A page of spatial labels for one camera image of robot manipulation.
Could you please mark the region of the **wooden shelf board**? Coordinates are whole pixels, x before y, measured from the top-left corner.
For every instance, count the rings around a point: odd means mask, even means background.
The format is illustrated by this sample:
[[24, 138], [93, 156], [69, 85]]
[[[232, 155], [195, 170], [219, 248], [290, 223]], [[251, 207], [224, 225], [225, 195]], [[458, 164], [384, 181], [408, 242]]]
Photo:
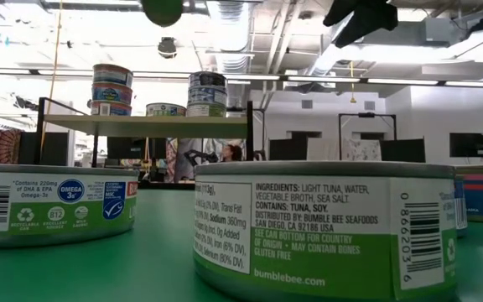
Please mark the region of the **wooden shelf board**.
[[89, 135], [126, 138], [247, 138], [245, 117], [46, 115], [48, 123]]

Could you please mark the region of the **black label silver can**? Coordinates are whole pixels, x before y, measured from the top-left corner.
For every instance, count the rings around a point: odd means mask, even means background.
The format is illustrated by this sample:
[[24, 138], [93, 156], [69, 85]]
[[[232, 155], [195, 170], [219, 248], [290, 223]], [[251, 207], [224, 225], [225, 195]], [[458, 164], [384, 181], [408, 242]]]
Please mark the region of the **black label silver can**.
[[226, 86], [226, 78], [219, 73], [210, 71], [197, 71], [189, 76], [189, 86]]

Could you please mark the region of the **blue white label silver can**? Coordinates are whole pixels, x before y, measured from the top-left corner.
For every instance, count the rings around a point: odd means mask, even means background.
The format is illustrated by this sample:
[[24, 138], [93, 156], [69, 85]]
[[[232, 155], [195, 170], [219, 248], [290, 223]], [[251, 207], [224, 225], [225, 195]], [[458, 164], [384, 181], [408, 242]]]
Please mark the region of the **blue white label silver can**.
[[225, 106], [227, 92], [218, 86], [192, 86], [188, 89], [188, 104], [208, 103]]

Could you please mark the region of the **black gantry frame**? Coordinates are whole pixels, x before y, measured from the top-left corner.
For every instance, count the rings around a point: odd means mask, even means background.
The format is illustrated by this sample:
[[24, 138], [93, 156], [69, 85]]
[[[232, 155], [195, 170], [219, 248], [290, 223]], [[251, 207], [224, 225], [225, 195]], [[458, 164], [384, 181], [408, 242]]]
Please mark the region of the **black gantry frame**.
[[[226, 110], [226, 117], [245, 117], [244, 109], [231, 107]], [[257, 138], [253, 139], [253, 143], [259, 142], [260, 149], [253, 151], [253, 159], [255, 161], [265, 161], [267, 159], [265, 142], [266, 142], [266, 124], [265, 113], [259, 110], [253, 110], [253, 133], [257, 134]], [[245, 138], [204, 138], [202, 142], [202, 151], [207, 154], [215, 154], [222, 159], [222, 149], [228, 145], [234, 145], [241, 148], [242, 157], [247, 156], [247, 140]]]
[[393, 124], [389, 127], [393, 130], [393, 139], [397, 140], [397, 115], [396, 114], [378, 114], [374, 112], [358, 112], [358, 113], [339, 113], [338, 114], [338, 136], [339, 136], [339, 160], [342, 160], [342, 117], [358, 117], [358, 118], [375, 118], [379, 117], [385, 122], [386, 117], [392, 119]]

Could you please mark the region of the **black cabinet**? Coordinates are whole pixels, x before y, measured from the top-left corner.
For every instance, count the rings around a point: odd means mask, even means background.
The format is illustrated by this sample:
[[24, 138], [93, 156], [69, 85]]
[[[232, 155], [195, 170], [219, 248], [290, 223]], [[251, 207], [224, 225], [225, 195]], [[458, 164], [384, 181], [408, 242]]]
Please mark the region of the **black cabinet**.
[[[18, 163], [34, 164], [35, 147], [36, 133], [22, 132], [18, 150]], [[40, 163], [42, 165], [66, 166], [68, 147], [68, 133], [46, 133]]]

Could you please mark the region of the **black metal table frame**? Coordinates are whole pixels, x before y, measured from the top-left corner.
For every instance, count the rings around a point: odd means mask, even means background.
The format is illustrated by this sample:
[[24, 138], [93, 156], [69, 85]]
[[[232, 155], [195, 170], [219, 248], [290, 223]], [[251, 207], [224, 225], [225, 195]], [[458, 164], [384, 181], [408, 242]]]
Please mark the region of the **black metal table frame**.
[[194, 190], [195, 184], [140, 181], [138, 188], [140, 190]]

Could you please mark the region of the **green Bumble Bee tuna can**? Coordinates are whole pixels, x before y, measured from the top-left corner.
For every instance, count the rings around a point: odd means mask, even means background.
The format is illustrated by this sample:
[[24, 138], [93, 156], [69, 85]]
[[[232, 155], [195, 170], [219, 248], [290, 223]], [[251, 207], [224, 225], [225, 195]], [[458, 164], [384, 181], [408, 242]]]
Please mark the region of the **green Bumble Bee tuna can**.
[[195, 270], [248, 302], [454, 302], [454, 176], [393, 162], [201, 165]]
[[146, 114], [148, 117], [185, 117], [186, 108], [173, 103], [155, 102], [146, 106]]
[[0, 164], [0, 248], [122, 234], [136, 220], [137, 197], [131, 170]]

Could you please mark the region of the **green table mat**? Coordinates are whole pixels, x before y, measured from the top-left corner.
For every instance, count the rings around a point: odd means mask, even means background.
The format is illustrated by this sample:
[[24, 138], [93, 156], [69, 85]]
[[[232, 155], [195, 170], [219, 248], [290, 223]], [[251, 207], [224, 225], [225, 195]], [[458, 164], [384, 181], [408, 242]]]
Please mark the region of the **green table mat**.
[[[132, 231], [51, 247], [0, 249], [0, 302], [231, 302], [193, 265], [194, 194], [142, 190]], [[483, 223], [458, 243], [461, 302], [483, 302]]]

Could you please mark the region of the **long ceiling light strip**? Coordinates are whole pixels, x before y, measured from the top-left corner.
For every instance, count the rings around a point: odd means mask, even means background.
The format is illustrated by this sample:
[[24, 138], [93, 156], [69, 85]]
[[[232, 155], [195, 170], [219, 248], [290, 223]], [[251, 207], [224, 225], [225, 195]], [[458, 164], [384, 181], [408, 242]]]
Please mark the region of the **long ceiling light strip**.
[[[66, 77], [92, 77], [92, 70], [47, 70], [0, 68], [0, 76], [66, 76]], [[228, 81], [293, 81], [307, 83], [333, 83], [333, 84], [361, 84], [361, 85], [389, 85], [389, 86], [438, 86], [438, 87], [464, 87], [483, 88], [483, 81], [447, 81], [447, 80], [418, 80], [370, 78], [352, 76], [312, 76], [312, 75], [262, 75], [262, 74], [224, 74]]]

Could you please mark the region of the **black shelf frame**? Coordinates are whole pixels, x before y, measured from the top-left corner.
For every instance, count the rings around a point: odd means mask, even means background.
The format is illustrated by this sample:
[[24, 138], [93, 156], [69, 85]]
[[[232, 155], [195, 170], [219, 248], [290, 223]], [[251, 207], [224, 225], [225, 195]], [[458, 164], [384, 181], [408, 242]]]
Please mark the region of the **black shelf frame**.
[[[79, 115], [79, 116], [90, 116], [81, 112], [73, 107], [69, 107], [64, 103], [58, 102], [56, 100], [49, 99], [47, 97], [39, 98], [39, 111], [37, 116], [37, 127], [36, 127], [36, 150], [34, 153], [34, 163], [39, 164], [42, 158], [42, 151], [44, 146], [44, 135], [45, 130], [44, 127], [49, 124], [44, 120], [46, 115]], [[248, 134], [247, 140], [247, 156], [250, 160], [253, 159], [253, 151], [254, 151], [254, 133], [253, 133], [253, 108], [252, 103], [247, 103], [247, 111], [246, 116], [247, 119], [247, 126], [252, 131]], [[97, 134], [91, 135], [93, 137], [93, 152], [92, 152], [92, 167], [97, 166], [97, 154], [98, 154], [98, 136]]]

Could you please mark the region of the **person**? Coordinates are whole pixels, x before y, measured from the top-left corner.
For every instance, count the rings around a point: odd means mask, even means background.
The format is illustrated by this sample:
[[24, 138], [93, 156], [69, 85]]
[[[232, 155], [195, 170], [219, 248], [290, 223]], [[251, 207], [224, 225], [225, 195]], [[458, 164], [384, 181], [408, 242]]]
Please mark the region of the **person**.
[[242, 148], [238, 145], [227, 144], [221, 151], [222, 162], [242, 161]]

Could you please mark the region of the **black monitor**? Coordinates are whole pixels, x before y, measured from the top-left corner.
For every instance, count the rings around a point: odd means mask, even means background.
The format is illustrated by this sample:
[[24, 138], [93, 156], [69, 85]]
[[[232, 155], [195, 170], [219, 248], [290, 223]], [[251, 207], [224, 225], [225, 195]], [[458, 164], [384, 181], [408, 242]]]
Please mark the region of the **black monitor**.
[[449, 135], [451, 158], [483, 158], [483, 133], [451, 133]]
[[308, 137], [294, 132], [291, 138], [271, 139], [269, 141], [270, 160], [306, 160]]
[[381, 141], [382, 161], [425, 163], [423, 138]]
[[166, 159], [167, 141], [165, 138], [107, 138], [107, 157], [109, 159], [145, 159], [145, 147], [148, 156], [154, 159]]

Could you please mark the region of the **black ceiling dome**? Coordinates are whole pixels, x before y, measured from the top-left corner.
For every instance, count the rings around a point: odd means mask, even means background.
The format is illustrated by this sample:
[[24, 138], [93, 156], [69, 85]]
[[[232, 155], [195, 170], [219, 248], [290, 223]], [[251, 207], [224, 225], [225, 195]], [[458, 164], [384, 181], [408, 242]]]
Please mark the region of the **black ceiling dome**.
[[162, 37], [158, 43], [158, 54], [164, 59], [173, 59], [177, 56], [178, 51], [175, 45], [175, 38]]

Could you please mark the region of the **floral cloth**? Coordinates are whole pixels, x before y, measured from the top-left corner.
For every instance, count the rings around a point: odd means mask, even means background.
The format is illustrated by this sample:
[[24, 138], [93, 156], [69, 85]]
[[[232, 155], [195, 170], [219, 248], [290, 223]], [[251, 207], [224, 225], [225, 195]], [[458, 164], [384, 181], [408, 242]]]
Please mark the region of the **floral cloth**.
[[382, 151], [377, 140], [342, 140], [342, 159], [346, 161], [381, 161]]

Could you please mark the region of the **silver ventilation duct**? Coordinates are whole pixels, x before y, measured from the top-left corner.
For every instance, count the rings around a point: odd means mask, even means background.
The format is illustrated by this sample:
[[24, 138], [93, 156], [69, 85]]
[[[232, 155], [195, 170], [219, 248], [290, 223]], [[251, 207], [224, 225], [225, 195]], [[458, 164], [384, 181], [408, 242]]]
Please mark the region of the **silver ventilation duct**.
[[206, 0], [213, 27], [217, 70], [221, 74], [246, 74], [252, 5], [242, 1]]
[[[387, 3], [387, 0], [355, 0], [355, 7], [359, 3]], [[340, 31], [347, 25], [353, 12], [347, 15], [339, 23], [332, 26], [325, 26], [330, 28], [330, 44], [316, 59], [314, 64], [305, 72], [307, 76], [325, 76], [334, 66], [334, 64], [340, 60], [340, 56], [343, 53], [343, 48], [339, 49], [335, 47], [335, 39], [338, 37]]]

